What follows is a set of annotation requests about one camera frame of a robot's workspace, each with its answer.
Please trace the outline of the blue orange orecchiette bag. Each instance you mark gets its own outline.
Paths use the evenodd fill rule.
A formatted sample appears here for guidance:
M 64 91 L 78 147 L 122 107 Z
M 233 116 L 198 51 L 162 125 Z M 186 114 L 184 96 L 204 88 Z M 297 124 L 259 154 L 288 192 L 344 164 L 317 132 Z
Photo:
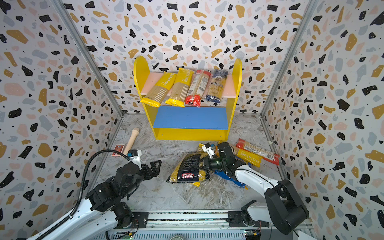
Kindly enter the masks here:
M 223 178 L 223 179 L 225 179 L 225 180 L 228 180 L 228 181 L 233 182 L 235 185 L 237 185 L 237 186 L 239 186 L 239 187 L 241 187 L 241 188 L 244 188 L 244 189 L 247 188 L 246 185 L 245 185 L 244 183 L 241 183 L 241 182 L 237 181 L 236 179 L 227 176 L 226 173 L 223 172 L 223 171 L 217 171 L 217 170 L 215 170 L 215 171 L 214 171 L 214 174 L 218 175 L 219 177 L 221 177 L 221 178 Z

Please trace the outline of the dark penne pasta bag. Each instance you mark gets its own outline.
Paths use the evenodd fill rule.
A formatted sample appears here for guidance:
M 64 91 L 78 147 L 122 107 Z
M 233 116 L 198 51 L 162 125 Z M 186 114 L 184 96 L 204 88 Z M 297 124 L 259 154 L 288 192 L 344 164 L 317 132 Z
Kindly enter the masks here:
M 202 182 L 210 180 L 210 173 L 203 170 L 203 158 L 209 155 L 199 144 L 196 152 L 186 153 L 175 169 L 172 171 L 166 182 L 170 184 L 186 183 L 199 187 Z

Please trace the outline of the yellow Pastatime spaghetti pack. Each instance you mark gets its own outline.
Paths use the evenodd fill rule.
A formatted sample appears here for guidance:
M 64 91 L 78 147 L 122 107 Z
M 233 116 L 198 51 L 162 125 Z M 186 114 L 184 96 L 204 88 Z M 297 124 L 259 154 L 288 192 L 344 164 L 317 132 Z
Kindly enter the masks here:
M 141 103 L 148 106 L 159 108 L 167 96 L 168 92 L 172 88 L 177 74 L 164 72 L 161 78 L 141 100 Z

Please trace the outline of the blue yellow spaghetti pack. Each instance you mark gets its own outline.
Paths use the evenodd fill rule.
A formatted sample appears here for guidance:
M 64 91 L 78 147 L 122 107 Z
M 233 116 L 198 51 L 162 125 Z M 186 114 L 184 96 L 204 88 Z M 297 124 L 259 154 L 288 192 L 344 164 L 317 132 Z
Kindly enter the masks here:
M 213 72 L 205 100 L 214 103 L 221 102 L 223 91 L 227 82 L 228 73 L 229 72 L 226 70 L 215 70 Z

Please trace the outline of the red clear spaghetti pack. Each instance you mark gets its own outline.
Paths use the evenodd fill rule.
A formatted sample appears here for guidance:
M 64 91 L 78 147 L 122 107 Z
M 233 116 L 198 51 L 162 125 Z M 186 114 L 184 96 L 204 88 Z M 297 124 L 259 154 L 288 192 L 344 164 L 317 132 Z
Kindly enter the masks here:
M 186 106 L 201 107 L 203 93 L 207 87 L 211 73 L 205 70 L 197 70 L 185 99 Z

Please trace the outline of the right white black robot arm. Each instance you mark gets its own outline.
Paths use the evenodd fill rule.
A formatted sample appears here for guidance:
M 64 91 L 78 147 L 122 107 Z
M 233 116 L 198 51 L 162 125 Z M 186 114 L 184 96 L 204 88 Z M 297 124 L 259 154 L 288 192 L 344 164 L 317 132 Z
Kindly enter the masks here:
M 262 222 L 273 224 L 282 234 L 288 235 L 309 217 L 309 211 L 289 180 L 278 181 L 252 169 L 238 160 L 227 143 L 217 147 L 209 143 L 201 146 L 206 157 L 202 169 L 222 172 L 230 179 L 250 187 L 264 197 L 264 202 L 250 201 L 236 217 L 229 217 L 230 224 L 252 227 Z

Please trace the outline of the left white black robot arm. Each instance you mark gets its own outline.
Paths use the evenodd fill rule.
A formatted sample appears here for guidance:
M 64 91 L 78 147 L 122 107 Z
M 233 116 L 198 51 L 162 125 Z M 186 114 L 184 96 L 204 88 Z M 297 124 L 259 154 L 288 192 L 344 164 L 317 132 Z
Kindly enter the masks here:
M 70 213 L 47 229 L 32 236 L 33 240 L 88 240 L 115 228 L 138 230 L 143 225 L 128 207 L 127 201 L 143 181 L 159 175 L 162 162 L 136 165 L 129 162 L 116 174 L 87 193 Z

